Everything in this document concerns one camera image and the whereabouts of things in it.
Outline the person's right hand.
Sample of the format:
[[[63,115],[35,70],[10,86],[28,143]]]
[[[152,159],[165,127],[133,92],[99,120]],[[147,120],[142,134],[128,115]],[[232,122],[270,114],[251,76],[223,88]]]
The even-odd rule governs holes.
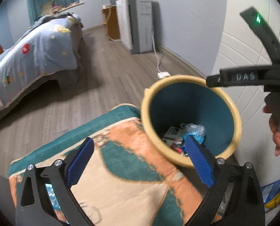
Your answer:
[[[271,114],[267,105],[263,107],[262,111],[263,113]],[[272,139],[275,143],[275,156],[277,157],[280,155],[280,132],[278,131],[278,127],[273,119],[273,116],[269,118],[269,128],[272,132]]]

